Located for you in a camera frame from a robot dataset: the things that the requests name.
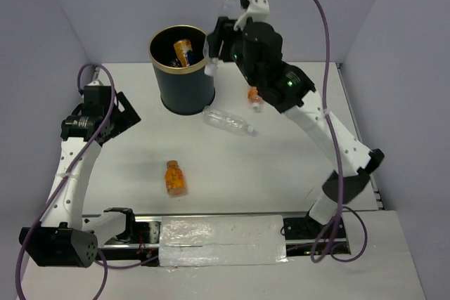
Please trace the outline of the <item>clear bottle blue cap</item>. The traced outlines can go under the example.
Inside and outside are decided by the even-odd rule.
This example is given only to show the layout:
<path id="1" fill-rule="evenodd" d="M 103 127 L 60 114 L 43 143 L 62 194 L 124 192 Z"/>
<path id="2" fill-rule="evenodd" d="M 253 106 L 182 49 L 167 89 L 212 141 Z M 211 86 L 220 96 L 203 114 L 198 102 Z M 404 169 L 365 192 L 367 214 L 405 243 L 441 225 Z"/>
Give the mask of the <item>clear bottle blue cap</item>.
<path id="1" fill-rule="evenodd" d="M 221 0 L 217 21 L 205 37 L 203 55 L 205 59 L 205 74 L 213 77 L 219 61 L 232 62 L 231 49 L 237 31 L 234 30 L 236 10 L 240 9 L 239 0 Z"/>

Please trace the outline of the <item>orange bottle with white label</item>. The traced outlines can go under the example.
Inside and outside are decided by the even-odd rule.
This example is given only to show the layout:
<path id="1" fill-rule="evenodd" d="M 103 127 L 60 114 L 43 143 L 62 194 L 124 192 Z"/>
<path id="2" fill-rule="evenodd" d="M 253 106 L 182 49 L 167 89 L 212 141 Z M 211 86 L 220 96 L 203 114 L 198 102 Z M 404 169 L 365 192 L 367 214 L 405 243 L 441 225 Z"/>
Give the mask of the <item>orange bottle with white label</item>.
<path id="1" fill-rule="evenodd" d="M 253 112 L 261 112 L 262 98 L 259 96 L 258 90 L 255 86 L 250 86 L 247 92 L 247 99 L 252 107 Z"/>

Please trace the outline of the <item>large orange milk tea bottle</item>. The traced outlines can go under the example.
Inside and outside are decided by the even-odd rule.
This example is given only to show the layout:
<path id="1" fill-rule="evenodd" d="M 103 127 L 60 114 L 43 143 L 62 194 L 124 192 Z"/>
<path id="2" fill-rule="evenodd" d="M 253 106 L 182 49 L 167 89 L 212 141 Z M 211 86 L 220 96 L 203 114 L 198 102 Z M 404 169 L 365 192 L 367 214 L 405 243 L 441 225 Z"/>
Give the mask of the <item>large orange milk tea bottle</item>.
<path id="1" fill-rule="evenodd" d="M 181 39 L 174 43 L 174 51 L 183 67 L 189 67 L 195 64 L 195 58 L 191 41 Z"/>

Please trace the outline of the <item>clear crushed bottle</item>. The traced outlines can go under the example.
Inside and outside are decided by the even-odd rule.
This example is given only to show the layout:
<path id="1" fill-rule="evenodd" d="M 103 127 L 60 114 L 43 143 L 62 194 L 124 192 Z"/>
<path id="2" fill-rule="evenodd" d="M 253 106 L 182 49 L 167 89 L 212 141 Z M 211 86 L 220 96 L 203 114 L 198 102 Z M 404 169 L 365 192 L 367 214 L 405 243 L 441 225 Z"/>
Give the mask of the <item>clear crushed bottle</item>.
<path id="1" fill-rule="evenodd" d="M 207 106 L 203 109 L 202 120 L 214 128 L 239 136 L 256 136 L 256 128 L 242 117 Z"/>

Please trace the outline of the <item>blue label water bottle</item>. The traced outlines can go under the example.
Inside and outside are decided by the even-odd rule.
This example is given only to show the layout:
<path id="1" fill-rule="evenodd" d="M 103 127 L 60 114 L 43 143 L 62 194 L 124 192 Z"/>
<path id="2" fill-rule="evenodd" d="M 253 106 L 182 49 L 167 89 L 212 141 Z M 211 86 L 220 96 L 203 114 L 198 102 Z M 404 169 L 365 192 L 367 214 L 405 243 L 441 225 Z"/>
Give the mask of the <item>blue label water bottle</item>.
<path id="1" fill-rule="evenodd" d="M 171 60 L 169 60 L 168 66 L 173 68 L 181 68 L 182 64 L 178 58 L 172 58 Z"/>

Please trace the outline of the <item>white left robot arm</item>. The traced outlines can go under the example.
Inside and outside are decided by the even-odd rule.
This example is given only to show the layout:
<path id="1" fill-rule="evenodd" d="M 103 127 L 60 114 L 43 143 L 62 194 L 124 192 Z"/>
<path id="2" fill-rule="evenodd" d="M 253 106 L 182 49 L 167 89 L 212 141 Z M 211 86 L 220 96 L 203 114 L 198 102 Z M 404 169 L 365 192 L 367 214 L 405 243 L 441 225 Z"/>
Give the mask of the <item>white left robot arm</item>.
<path id="1" fill-rule="evenodd" d="M 19 242 L 41 267 L 89 267 L 98 249 L 115 238 L 131 242 L 137 236 L 133 210 L 105 209 L 99 217 L 83 219 L 91 172 L 103 145 L 140 122 L 122 92 L 95 80 L 84 87 L 83 101 L 61 124 L 61 154 L 52 191 L 57 193 L 37 228 L 20 231 Z"/>

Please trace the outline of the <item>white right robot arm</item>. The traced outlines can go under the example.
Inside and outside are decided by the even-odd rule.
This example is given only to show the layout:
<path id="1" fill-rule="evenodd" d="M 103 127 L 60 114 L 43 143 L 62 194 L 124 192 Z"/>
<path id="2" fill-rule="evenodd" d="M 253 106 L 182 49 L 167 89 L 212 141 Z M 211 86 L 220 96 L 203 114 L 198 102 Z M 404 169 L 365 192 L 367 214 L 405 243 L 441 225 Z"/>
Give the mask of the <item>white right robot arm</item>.
<path id="1" fill-rule="evenodd" d="M 313 81 L 300 68 L 282 60 L 282 37 L 265 22 L 218 18 L 207 35 L 206 58 L 234 62 L 247 83 L 279 113 L 298 125 L 334 166 L 305 221 L 312 237 L 322 237 L 339 204 L 347 204 L 367 186 L 384 154 L 370 149 L 326 108 Z"/>

